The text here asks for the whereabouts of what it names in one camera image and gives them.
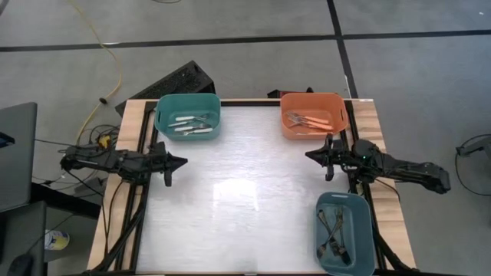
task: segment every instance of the orange basket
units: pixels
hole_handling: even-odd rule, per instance
[[[283,136],[290,140],[323,140],[328,133],[337,134],[348,126],[344,100],[336,93],[291,93],[280,100]],[[300,115],[302,123],[289,119]],[[328,126],[329,130],[318,128]]]

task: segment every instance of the black cable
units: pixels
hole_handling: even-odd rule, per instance
[[[77,138],[77,142],[76,142],[77,146],[78,146],[78,145],[80,145],[80,140],[81,140],[81,138],[82,138],[82,135],[84,135],[84,133],[86,133],[87,131],[92,131],[92,130],[94,130],[94,128],[91,128],[91,129],[86,129],[86,130],[82,131],[82,133],[80,134],[80,136]]]
[[[63,188],[60,188],[60,189],[52,189],[53,191],[63,191],[63,190],[66,190],[66,189],[69,189],[69,188],[73,188],[75,186],[78,186],[80,185],[80,183],[74,183],[73,185],[70,185],[68,187],[63,187]]]
[[[99,132],[99,135],[97,136],[97,139],[95,140],[96,142],[99,140],[99,138],[101,138],[102,134],[104,134],[107,131],[113,131],[113,130],[118,130],[119,131],[119,127],[118,126],[112,126],[112,125],[109,125],[109,124],[102,124],[102,125],[96,126],[95,128],[92,129],[91,134],[89,134],[89,143],[92,143],[92,135],[94,134],[94,131],[96,131],[96,129],[98,127],[110,127],[110,129]]]
[[[393,190],[396,194],[397,194],[397,198],[399,199],[399,202],[400,202],[400,195],[399,195],[399,192],[393,187],[393,186],[390,186],[389,184],[383,182],[382,180],[379,180],[379,179],[375,179],[376,181],[378,181],[380,184],[386,186],[387,188]]]
[[[26,252],[29,252],[33,247],[36,246],[36,244],[39,242],[39,240],[41,240],[42,238],[44,238],[44,236],[46,234],[48,234],[49,232],[51,231],[54,231],[58,226],[62,225],[64,222],[66,222],[69,218],[71,218],[72,216],[75,216],[75,214],[71,214],[69,215],[67,218],[65,218],[64,220],[62,220],[60,223],[58,223],[56,226],[52,227],[51,230],[49,230],[48,232],[44,233],[41,237],[39,237],[38,239],[36,239],[36,241],[34,242],[33,245],[31,245],[31,247],[26,251]]]
[[[477,135],[477,136],[471,137],[467,141],[465,141],[464,143],[462,143],[462,145],[460,145],[460,147],[464,147],[468,142],[470,142],[472,140],[475,140],[477,138],[480,138],[480,137],[485,137],[485,136],[491,136],[491,134],[481,134],[481,135]],[[472,189],[470,189],[469,187],[467,187],[463,183],[462,179],[460,178],[459,167],[457,165],[457,159],[458,159],[458,157],[459,157],[459,153],[455,153],[455,173],[457,174],[457,179],[459,180],[460,185],[462,185],[462,187],[464,187],[467,191],[473,193],[474,195],[477,195],[477,196],[491,196],[491,194],[483,194],[483,193],[480,193],[480,192],[475,192],[475,191],[473,191]]]
[[[77,199],[82,199],[82,198],[85,198],[85,197],[88,197],[88,196],[95,196],[97,195],[97,193],[91,193],[91,194],[88,194],[88,195],[80,195],[80,196],[74,196],[75,198]]]
[[[99,196],[102,197],[102,201],[101,201],[101,208],[102,208],[102,217],[104,219],[104,236],[106,237],[106,242],[105,242],[105,251],[107,253],[107,240],[109,239],[109,232],[107,231],[107,224],[106,224],[106,210],[104,209],[104,195],[101,194],[100,192],[96,191],[95,189],[93,189],[92,187],[90,187],[89,185],[87,185],[87,183],[85,183],[82,179],[79,179],[78,177],[76,177],[76,175],[74,175],[73,173],[69,172],[69,171],[66,171],[69,175],[73,176],[75,179],[77,179],[78,181],[80,181],[80,183],[82,183],[84,186],[86,186],[87,188],[89,188],[90,190],[92,190],[92,192],[95,192],[96,194],[98,194]]]
[[[37,138],[35,139],[35,141],[43,142],[43,143],[50,143],[50,144],[60,145],[60,146],[75,146],[75,145],[71,145],[71,144],[67,144],[67,143],[59,143],[59,142],[42,140],[42,139],[37,139]]]
[[[84,181],[87,181],[87,179],[91,178],[92,176],[94,176],[96,174],[97,170],[95,169],[94,171],[92,171],[87,177],[85,177],[83,180]],[[49,186],[50,184],[52,183],[61,183],[61,184],[72,184],[72,186],[69,186],[69,187],[65,187],[65,188],[61,188],[61,189],[53,189],[55,191],[60,191],[60,190],[63,190],[63,189],[68,189],[70,187],[73,187],[75,185],[78,185],[78,184],[81,184],[80,182],[63,182],[63,181],[58,181],[58,179],[61,178],[58,177],[57,179],[55,180],[47,180],[47,179],[42,179],[42,178],[39,178],[39,177],[36,177],[36,176],[32,176],[32,178],[34,179],[38,179],[38,180],[43,180],[44,182],[43,183],[37,183],[39,185],[46,185],[46,186]]]
[[[110,214],[112,213],[112,210],[113,210],[113,202],[114,202],[114,198],[116,197],[116,194],[117,194],[117,190],[120,189],[121,185],[124,183],[123,180],[121,180],[120,184],[116,187],[116,190],[114,190],[114,194],[113,194],[113,197],[110,199],[110,204],[109,204],[109,216],[108,216],[108,219],[107,219],[107,233],[109,234],[109,231],[110,231]]]

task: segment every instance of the black box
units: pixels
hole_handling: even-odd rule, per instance
[[[130,99],[160,99],[167,94],[190,94],[215,92],[213,80],[194,61],[168,74],[155,84],[150,85]],[[115,109],[123,116],[126,101],[118,104]]]

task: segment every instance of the white-handled utensil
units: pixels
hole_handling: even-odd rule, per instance
[[[179,123],[171,123],[167,127],[177,127],[177,126],[183,126],[185,124],[191,123],[191,121],[184,121],[184,122],[179,122]]]
[[[176,122],[184,121],[184,120],[200,120],[204,121],[208,119],[208,114],[204,114],[202,116],[184,116],[184,117],[177,117]]]
[[[200,129],[205,129],[212,127],[208,123],[200,123],[197,126],[183,126],[183,127],[176,127],[174,131],[180,132],[180,131],[186,131],[186,130],[200,130]]]
[[[212,132],[213,131],[213,128],[207,128],[207,129],[201,129],[201,130],[191,130],[191,131],[183,131],[181,134],[183,134],[184,136],[187,136],[187,135],[190,135],[190,134],[193,134],[193,133],[209,133],[209,132]]]

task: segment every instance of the yellow cable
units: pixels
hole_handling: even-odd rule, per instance
[[[116,68],[117,68],[117,71],[118,71],[118,73],[120,75],[120,79],[117,81],[116,87],[108,95],[106,95],[106,97],[104,97],[104,99],[107,100],[108,98],[110,98],[111,96],[113,96],[113,94],[116,93],[120,89],[120,87],[121,87],[121,81],[123,80],[123,75],[121,73],[120,61],[117,59],[117,56],[114,54],[114,52],[112,52],[109,48],[107,48],[106,46],[104,46],[104,44],[102,43],[101,39],[99,38],[99,35],[95,31],[94,26],[87,19],[87,17],[85,16],[85,14],[81,10],[81,8],[79,6],[77,6],[77,4],[75,4],[75,2],[73,2],[72,0],[68,0],[68,2],[77,10],[77,12],[80,14],[80,17],[82,19],[84,19],[85,23],[87,23],[87,25],[89,26],[89,28],[91,28],[92,32],[95,35],[95,38],[99,42],[99,45],[104,50],[106,50],[107,52],[109,52],[109,54],[113,57],[114,61],[116,61]],[[101,104],[102,103],[98,103],[97,106],[92,110],[92,112],[89,115],[89,117],[87,117],[87,119],[84,121],[84,124],[82,125],[82,128],[80,128],[80,131],[78,132],[78,135],[77,135],[77,144],[80,142],[80,137],[81,137],[82,133],[84,132],[85,127],[87,127],[87,125],[90,123],[90,121],[92,120],[92,117],[95,115],[97,109],[101,106]]]

